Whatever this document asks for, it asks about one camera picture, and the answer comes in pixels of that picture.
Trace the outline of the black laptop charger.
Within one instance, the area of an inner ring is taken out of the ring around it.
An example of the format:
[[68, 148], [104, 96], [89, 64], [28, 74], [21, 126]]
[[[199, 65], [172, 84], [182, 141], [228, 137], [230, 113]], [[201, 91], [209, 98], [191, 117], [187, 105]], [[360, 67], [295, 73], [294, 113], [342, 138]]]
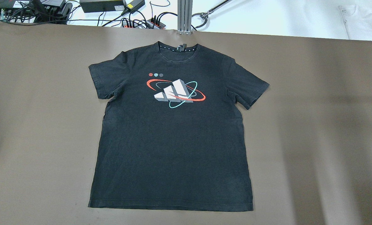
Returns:
[[125, 15], [127, 13], [133, 14], [144, 5], [144, 0], [132, 0], [131, 2], [125, 4], [125, 9], [123, 10], [122, 15]]

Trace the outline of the black power brick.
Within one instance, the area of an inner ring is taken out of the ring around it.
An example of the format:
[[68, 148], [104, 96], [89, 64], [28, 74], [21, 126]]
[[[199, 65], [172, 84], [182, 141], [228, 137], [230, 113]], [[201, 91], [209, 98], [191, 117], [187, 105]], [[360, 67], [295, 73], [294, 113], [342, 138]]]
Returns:
[[84, 13], [122, 11], [124, 0], [79, 0]]

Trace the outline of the black network switch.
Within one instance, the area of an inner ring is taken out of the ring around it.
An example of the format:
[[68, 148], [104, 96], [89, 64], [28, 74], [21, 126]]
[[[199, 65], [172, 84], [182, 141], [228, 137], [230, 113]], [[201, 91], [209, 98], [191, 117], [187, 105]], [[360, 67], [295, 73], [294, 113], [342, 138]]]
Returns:
[[0, 0], [0, 22], [67, 24], [74, 0]]

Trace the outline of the black graphic t-shirt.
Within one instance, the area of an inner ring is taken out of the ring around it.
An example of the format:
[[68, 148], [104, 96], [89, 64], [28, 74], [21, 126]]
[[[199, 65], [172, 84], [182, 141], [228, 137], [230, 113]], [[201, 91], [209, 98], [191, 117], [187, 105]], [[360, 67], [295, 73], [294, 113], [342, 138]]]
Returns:
[[107, 99], [90, 208], [253, 211], [243, 117], [269, 88], [222, 53], [157, 42], [89, 66]]

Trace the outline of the grey power strip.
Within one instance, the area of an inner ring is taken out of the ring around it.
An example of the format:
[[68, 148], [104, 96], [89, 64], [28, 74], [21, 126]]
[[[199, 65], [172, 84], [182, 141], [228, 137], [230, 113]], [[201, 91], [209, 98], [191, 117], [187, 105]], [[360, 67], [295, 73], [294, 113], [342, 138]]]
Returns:
[[155, 24], [153, 21], [150, 20], [130, 20], [128, 18], [123, 18], [121, 19], [121, 24], [120, 27], [124, 28], [142, 28], [142, 29], [165, 29], [167, 26], [163, 24], [162, 22], [158, 23], [156, 22]]

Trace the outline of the aluminium frame post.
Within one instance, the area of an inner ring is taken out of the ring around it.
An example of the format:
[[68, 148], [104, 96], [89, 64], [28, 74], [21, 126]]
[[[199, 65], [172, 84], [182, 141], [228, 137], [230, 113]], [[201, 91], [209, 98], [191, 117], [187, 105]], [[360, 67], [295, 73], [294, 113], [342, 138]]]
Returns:
[[191, 35], [192, 0], [177, 1], [177, 33]]

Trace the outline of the white folded garment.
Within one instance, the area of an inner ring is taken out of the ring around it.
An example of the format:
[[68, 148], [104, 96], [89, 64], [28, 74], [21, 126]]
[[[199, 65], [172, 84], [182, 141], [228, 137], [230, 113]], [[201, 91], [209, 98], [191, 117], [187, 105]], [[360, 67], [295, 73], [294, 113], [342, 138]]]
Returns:
[[372, 41], [372, 7], [340, 5], [338, 9], [349, 40]]

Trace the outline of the metal grabber tool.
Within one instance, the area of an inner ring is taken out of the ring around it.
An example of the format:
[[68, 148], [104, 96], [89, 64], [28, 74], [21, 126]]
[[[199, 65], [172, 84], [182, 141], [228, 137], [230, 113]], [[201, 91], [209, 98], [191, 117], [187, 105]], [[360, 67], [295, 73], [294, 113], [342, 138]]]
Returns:
[[192, 14], [192, 17], [199, 16], [200, 19], [203, 20], [203, 23], [201, 25], [198, 25], [197, 27], [194, 27], [193, 25], [191, 25], [191, 28], [193, 28], [193, 30], [197, 30], [197, 28], [204, 27], [208, 22], [209, 15], [214, 13], [216, 10], [220, 9], [221, 7], [223, 7], [224, 5], [226, 5], [229, 2], [231, 2], [231, 0], [224, 0], [223, 2], [218, 4], [217, 6], [214, 6], [213, 8], [209, 9], [207, 12]]

